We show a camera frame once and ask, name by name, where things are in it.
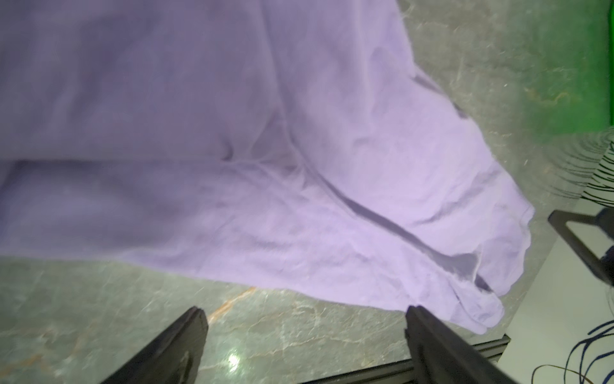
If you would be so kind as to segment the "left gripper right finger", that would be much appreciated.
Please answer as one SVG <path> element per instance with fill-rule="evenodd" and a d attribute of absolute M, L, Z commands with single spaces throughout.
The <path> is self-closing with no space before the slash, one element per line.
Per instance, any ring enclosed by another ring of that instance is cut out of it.
<path fill-rule="evenodd" d="M 409 307 L 405 318 L 405 336 L 418 383 L 513 382 L 425 307 Z"/>

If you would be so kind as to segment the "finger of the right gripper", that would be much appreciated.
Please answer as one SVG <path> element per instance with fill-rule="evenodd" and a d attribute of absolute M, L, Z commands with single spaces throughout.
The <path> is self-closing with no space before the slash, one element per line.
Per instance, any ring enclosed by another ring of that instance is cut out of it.
<path fill-rule="evenodd" d="M 613 240 L 612 208 L 604 208 L 597 215 L 556 210 L 550 214 L 548 222 L 598 280 L 613 286 L 613 246 L 609 247 L 603 256 L 597 257 L 568 226 L 570 222 L 575 222 L 597 227 Z"/>

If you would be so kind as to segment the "purple t-shirt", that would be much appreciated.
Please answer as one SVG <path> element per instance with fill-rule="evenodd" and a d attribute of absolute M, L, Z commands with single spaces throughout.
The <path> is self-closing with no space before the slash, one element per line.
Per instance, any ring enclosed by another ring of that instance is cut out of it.
<path fill-rule="evenodd" d="M 502 320 L 534 210 L 394 1 L 4 1 L 1 252 Z"/>

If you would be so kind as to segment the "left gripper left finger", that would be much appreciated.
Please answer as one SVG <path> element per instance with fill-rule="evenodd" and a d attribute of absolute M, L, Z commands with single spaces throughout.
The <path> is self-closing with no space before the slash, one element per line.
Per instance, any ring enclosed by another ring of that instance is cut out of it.
<path fill-rule="evenodd" d="M 103 384 L 196 382 L 209 324 L 204 310 L 191 307 Z"/>

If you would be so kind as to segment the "green plastic basket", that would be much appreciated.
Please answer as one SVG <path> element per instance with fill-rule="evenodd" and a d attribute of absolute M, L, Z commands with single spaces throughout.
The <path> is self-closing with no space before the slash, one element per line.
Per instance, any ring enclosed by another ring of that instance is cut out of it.
<path fill-rule="evenodd" d="M 610 126 L 614 125 L 614 0 L 609 1 L 608 11 L 608 37 L 609 37 L 609 113 Z"/>

